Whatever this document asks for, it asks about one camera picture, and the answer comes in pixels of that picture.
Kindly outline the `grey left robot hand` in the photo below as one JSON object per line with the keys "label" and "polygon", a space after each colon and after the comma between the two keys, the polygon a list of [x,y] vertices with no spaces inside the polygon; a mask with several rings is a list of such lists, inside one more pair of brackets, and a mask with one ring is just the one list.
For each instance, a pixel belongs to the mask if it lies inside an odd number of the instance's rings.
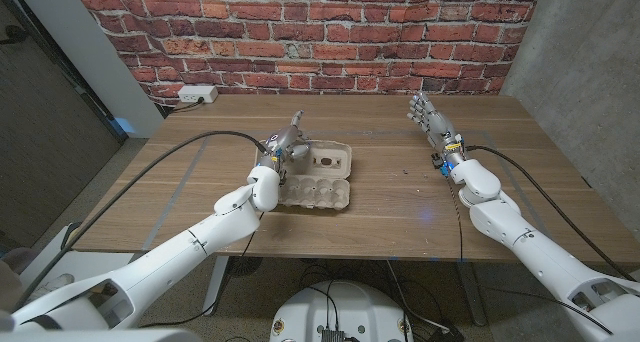
{"label": "grey left robot hand", "polygon": [[299,128],[303,110],[297,111],[288,126],[272,134],[266,141],[266,151],[259,159],[259,165],[279,171],[288,160],[299,160],[310,151],[310,142]]}

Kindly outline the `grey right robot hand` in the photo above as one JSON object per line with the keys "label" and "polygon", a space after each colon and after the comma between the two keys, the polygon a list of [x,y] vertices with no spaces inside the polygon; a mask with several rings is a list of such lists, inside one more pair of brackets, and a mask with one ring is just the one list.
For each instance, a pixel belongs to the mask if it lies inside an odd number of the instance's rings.
{"label": "grey right robot hand", "polygon": [[454,129],[451,121],[420,92],[409,101],[407,117],[415,122],[427,135],[428,142],[442,160],[442,166],[449,170],[465,161],[462,136]]}

